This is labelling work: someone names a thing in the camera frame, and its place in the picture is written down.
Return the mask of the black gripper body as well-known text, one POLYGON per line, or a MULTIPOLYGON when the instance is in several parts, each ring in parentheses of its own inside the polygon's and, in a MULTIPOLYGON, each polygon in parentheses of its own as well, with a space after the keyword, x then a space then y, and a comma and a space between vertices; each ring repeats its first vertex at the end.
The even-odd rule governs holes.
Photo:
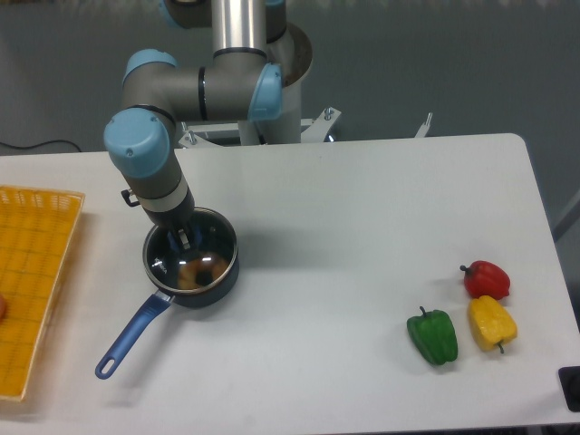
POLYGON ((150 201, 142 198, 140 205, 150 220, 157 226, 173 230, 184 228, 194 214, 195 200, 191 194, 187 194, 176 207, 154 211, 150 201))

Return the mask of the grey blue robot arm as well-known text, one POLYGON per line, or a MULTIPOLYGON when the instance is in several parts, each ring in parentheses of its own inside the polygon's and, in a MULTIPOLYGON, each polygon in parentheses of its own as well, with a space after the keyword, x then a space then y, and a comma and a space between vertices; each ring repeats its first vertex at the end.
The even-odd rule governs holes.
POLYGON ((283 74, 266 48, 285 31, 283 1, 163 1, 177 26, 208 25, 213 61, 181 68, 154 49, 135 53, 122 80, 121 111, 103 142, 151 221, 181 249, 195 246, 195 202, 173 151, 182 121, 271 121, 282 112, 283 74))

